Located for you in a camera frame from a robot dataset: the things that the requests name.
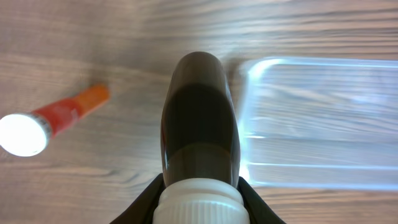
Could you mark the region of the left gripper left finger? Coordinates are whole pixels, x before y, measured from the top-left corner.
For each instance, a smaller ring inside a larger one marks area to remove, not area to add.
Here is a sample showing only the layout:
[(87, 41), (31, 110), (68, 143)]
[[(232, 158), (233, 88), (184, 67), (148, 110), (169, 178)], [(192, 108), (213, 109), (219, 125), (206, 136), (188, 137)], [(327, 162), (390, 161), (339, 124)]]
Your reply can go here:
[(164, 189), (164, 178), (162, 174), (159, 174), (110, 224), (152, 224), (155, 208), (159, 204), (160, 195)]

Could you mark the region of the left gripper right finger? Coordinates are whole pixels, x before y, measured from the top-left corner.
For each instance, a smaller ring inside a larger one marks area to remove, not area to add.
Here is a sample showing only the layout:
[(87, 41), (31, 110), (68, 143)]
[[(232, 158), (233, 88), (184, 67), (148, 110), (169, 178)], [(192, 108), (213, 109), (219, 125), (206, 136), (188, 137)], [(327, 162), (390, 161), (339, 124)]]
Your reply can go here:
[(238, 191), (249, 214), (250, 224), (285, 224), (242, 177), (239, 178)]

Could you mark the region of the black bottle white cap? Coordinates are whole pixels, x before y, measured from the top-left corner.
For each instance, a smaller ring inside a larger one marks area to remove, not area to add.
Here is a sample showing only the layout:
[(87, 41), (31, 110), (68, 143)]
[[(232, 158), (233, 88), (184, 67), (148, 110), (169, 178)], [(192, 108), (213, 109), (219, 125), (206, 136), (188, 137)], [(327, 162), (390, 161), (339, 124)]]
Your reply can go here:
[(220, 61), (192, 52), (177, 64), (161, 119), (165, 190), (154, 223), (249, 223), (238, 192), (238, 125)]

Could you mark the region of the orange tube white cap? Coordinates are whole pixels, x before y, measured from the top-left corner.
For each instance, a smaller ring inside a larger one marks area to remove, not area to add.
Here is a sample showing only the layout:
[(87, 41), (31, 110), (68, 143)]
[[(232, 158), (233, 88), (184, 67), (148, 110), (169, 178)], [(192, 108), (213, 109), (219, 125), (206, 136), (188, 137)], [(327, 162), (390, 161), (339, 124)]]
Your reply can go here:
[(1, 118), (1, 147), (15, 156), (35, 156), (52, 138), (104, 105), (109, 97), (108, 87), (99, 84), (29, 113), (6, 115)]

